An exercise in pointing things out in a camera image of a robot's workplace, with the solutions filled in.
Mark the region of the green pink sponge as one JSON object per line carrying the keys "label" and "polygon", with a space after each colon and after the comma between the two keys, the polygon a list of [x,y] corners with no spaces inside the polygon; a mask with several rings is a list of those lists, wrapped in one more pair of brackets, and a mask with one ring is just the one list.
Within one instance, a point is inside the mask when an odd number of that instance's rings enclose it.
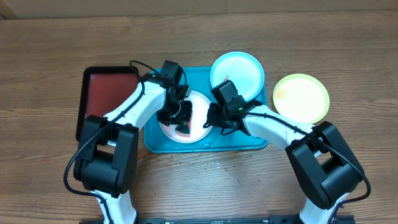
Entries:
{"label": "green pink sponge", "polygon": [[191,121],[183,122],[175,127],[175,132],[180,136],[190,136]]}

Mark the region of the white plate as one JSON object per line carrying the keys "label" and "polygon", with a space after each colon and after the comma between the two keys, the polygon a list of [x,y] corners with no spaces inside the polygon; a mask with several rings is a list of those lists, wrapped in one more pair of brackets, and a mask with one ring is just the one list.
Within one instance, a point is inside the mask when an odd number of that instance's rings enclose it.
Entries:
{"label": "white plate", "polygon": [[164,134],[171,140],[179,143],[193,143],[203,139],[212,129],[212,126],[203,128],[207,120],[206,116],[211,101],[205,95],[197,91],[192,91],[190,96],[185,100],[191,101],[193,105],[192,117],[188,123],[189,134],[178,132],[176,130],[177,125],[165,126],[164,124],[159,124]]}

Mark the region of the light blue plate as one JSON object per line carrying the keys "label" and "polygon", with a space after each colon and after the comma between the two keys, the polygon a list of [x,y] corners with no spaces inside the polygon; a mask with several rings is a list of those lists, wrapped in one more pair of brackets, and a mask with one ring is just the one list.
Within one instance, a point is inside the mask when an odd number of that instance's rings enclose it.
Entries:
{"label": "light blue plate", "polygon": [[260,94],[265,84],[261,63],[245,52],[228,52],[220,56],[211,67],[210,83],[215,86],[231,80],[246,101]]}

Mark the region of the yellow-green rimmed plate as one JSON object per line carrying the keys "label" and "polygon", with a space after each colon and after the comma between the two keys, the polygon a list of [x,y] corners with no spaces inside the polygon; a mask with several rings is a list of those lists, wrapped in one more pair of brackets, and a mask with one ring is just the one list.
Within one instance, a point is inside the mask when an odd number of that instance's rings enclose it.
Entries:
{"label": "yellow-green rimmed plate", "polygon": [[303,73],[287,75],[279,80],[272,100],[280,115],[307,124],[321,121],[330,107],[330,96],[325,86]]}

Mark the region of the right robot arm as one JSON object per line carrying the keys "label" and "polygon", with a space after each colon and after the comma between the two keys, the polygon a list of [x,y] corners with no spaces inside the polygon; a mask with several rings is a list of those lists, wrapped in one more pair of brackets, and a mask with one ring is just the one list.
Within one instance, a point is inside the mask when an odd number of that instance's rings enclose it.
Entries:
{"label": "right robot arm", "polygon": [[314,126],[298,123],[273,112],[260,101],[252,100],[231,108],[211,103],[204,125],[241,131],[262,138],[284,150],[295,176],[307,197],[297,223],[336,223],[336,213],[352,202],[347,196],[360,182],[367,198],[371,186],[364,170],[342,137],[330,122]]}

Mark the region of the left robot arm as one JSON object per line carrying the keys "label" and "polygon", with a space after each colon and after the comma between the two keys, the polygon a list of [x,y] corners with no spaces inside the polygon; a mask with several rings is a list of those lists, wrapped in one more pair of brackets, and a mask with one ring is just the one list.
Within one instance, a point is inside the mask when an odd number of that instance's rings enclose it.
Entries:
{"label": "left robot arm", "polygon": [[137,213],[126,206],[137,167],[139,131],[152,115],[166,126],[190,134],[192,103],[186,98],[189,85],[183,68],[166,60],[160,71],[140,76],[137,61],[129,62],[137,76],[137,88],[115,110],[100,117],[89,115],[81,129],[77,152],[63,175],[70,192],[94,197],[104,218],[102,223],[135,223]]}

